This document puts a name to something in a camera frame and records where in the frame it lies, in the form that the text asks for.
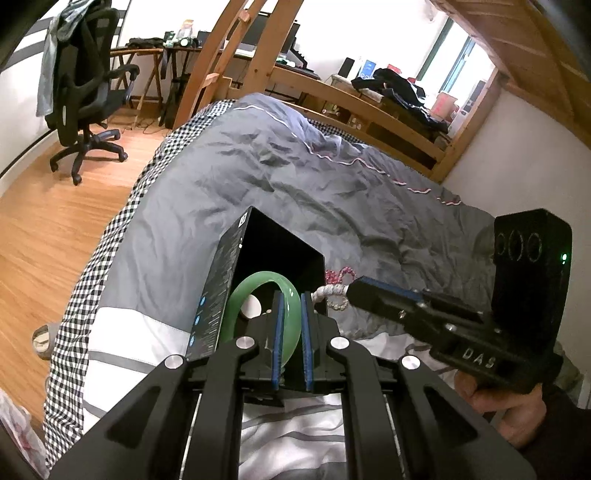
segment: pink stitching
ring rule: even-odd
[[[385,171],[383,171],[383,170],[380,170],[380,169],[378,169],[378,168],[376,168],[376,167],[373,167],[373,166],[369,165],[368,163],[366,163],[366,162],[365,162],[365,160],[363,160],[363,158],[359,158],[359,157],[358,157],[358,158],[354,158],[354,159],[353,159],[351,162],[344,162],[344,161],[337,161],[337,160],[333,160],[332,158],[330,158],[330,157],[328,157],[328,156],[326,156],[326,155],[320,155],[319,153],[316,153],[316,152],[312,151],[312,148],[311,148],[311,146],[309,146],[309,145],[308,145],[306,142],[304,142],[304,141],[303,141],[303,140],[302,140],[300,137],[298,137],[298,136],[297,136],[295,133],[293,133],[293,132],[291,131],[291,129],[290,129],[290,126],[289,126],[289,125],[287,125],[287,123],[285,123],[283,120],[280,120],[279,118],[277,118],[277,117],[276,117],[275,115],[273,115],[272,113],[269,113],[269,112],[267,112],[267,111],[266,111],[264,108],[261,108],[261,107],[259,107],[259,106],[256,106],[256,105],[246,105],[246,106],[236,107],[234,110],[247,110],[247,109],[249,109],[249,108],[255,108],[256,110],[260,110],[261,112],[265,112],[265,113],[266,113],[267,115],[269,115],[269,116],[270,116],[270,117],[271,117],[273,120],[276,120],[277,122],[279,122],[279,123],[281,123],[281,124],[285,125],[285,126],[287,127],[287,129],[290,131],[291,135],[292,135],[294,138],[296,138],[296,139],[300,140],[300,141],[301,141],[301,142],[302,142],[302,143],[303,143],[303,144],[306,146],[306,148],[307,148],[307,149],[308,149],[308,151],[310,152],[310,155],[316,155],[318,158],[325,158],[325,159],[327,159],[327,160],[331,161],[332,163],[340,163],[341,165],[346,165],[346,166],[351,166],[351,165],[353,165],[353,164],[354,164],[356,161],[358,161],[358,160],[359,160],[359,162],[361,162],[361,164],[362,164],[364,167],[366,167],[366,168],[368,168],[368,169],[370,169],[370,170],[374,170],[374,171],[378,172],[378,173],[379,173],[379,174],[381,174],[381,175],[386,175],[387,177],[390,177],[390,175],[389,175],[388,173],[386,173]],[[404,187],[404,186],[406,186],[406,185],[407,185],[407,183],[406,183],[406,182],[403,182],[403,181],[398,181],[398,180],[392,180],[392,183],[394,183],[395,185],[399,185],[399,186],[401,186],[401,187]],[[411,187],[408,187],[408,188],[407,188],[407,190],[410,190],[410,191],[411,191],[411,192],[413,192],[413,193],[422,193],[422,194],[427,194],[427,193],[430,193],[430,192],[431,192],[431,189],[427,189],[427,190],[414,190],[414,189],[412,189]],[[443,200],[441,200],[441,198],[439,198],[439,197],[437,198],[437,200],[439,200],[439,201],[440,201],[442,204],[444,204],[444,205],[446,205],[446,206],[450,206],[450,205],[458,206],[458,205],[461,205],[461,204],[462,204],[462,201],[461,201],[461,200],[458,200],[457,202],[444,202],[444,201],[443,201]]]

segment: wooden ceiling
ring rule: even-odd
[[[431,0],[485,49],[504,88],[591,148],[591,83],[558,32],[528,0]]]

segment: bed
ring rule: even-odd
[[[164,140],[73,290],[44,405],[49,467],[154,366],[185,353],[219,237],[250,205],[333,271],[490,305],[491,215],[271,97],[214,102]],[[452,381],[396,324],[352,308],[331,316],[374,355],[412,351]],[[344,478],[338,395],[246,405],[242,427],[240,479]]]

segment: black mesh chair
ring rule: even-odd
[[[46,122],[50,128],[57,128],[60,143],[66,148],[54,155],[49,165],[52,171],[57,171],[58,160],[78,153],[72,165],[74,185],[82,181],[78,172],[89,150],[106,150],[117,153],[119,161],[127,159],[123,147],[108,141],[121,137],[118,129],[99,134],[90,131],[91,124],[107,128],[103,121],[129,101],[139,74],[139,67],[131,64],[111,70],[109,52],[118,22],[119,12],[111,8],[110,0],[98,0],[89,8],[70,40],[58,45],[53,113],[46,116]],[[111,90],[111,80],[127,72],[128,88]]]

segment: chair armrest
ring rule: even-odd
[[[107,72],[106,77],[109,80],[115,80],[129,72],[129,79],[133,82],[139,75],[139,67],[133,64],[122,65],[115,70]]]
[[[110,72],[107,72],[106,78],[109,80],[115,80],[115,79],[125,75],[126,72],[129,72],[129,85],[128,85],[127,89],[125,90],[125,103],[128,103],[129,99],[131,98],[131,91],[134,89],[135,79],[139,75],[139,67],[137,65],[133,65],[131,63],[126,64],[126,65],[122,65],[121,67],[116,68],[115,70],[111,70]]]

